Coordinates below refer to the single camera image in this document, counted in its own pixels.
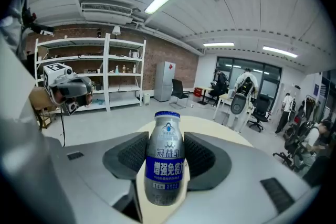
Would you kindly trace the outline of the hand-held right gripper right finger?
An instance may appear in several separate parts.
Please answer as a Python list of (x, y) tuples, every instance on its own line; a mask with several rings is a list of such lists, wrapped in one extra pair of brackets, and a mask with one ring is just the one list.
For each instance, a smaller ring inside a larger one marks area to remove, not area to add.
[(184, 133), (185, 157), (190, 173), (188, 191), (206, 191), (217, 187), (232, 168), (227, 152), (202, 137), (203, 134), (199, 133)]

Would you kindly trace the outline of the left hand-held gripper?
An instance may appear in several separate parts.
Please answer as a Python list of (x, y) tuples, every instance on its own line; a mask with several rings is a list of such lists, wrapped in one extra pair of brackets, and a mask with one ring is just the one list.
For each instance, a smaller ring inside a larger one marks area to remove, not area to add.
[(51, 101), (64, 114), (72, 115), (81, 106), (93, 101), (92, 82), (88, 77), (80, 77), (72, 67), (52, 63), (43, 67), (44, 87)]

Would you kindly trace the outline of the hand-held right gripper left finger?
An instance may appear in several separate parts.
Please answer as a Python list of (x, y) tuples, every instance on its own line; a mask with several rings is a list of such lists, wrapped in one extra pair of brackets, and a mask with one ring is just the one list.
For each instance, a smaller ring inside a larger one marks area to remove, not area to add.
[(118, 179), (135, 180), (146, 158), (149, 133), (132, 135), (133, 138), (107, 150), (102, 159), (104, 167)]

